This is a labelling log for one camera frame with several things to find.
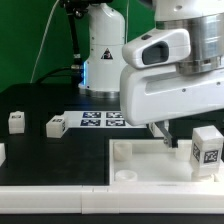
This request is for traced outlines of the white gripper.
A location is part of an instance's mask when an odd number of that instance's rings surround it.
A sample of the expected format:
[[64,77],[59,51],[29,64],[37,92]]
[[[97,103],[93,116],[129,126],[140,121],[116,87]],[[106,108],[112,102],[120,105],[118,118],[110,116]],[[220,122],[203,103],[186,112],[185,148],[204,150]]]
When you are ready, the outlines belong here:
[[143,70],[127,65],[120,79],[120,108],[132,126],[156,122],[164,143],[176,148],[168,120],[223,109],[224,68],[181,75],[174,65]]

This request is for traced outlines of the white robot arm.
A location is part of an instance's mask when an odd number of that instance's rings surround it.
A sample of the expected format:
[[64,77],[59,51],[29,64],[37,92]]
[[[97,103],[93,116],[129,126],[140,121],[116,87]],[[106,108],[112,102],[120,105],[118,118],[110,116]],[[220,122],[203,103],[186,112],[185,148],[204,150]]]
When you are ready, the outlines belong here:
[[156,123],[224,108],[224,0],[139,0],[154,14],[127,19],[131,40],[112,47],[115,27],[96,17],[98,0],[72,0],[91,11],[82,93],[119,97],[131,125]]

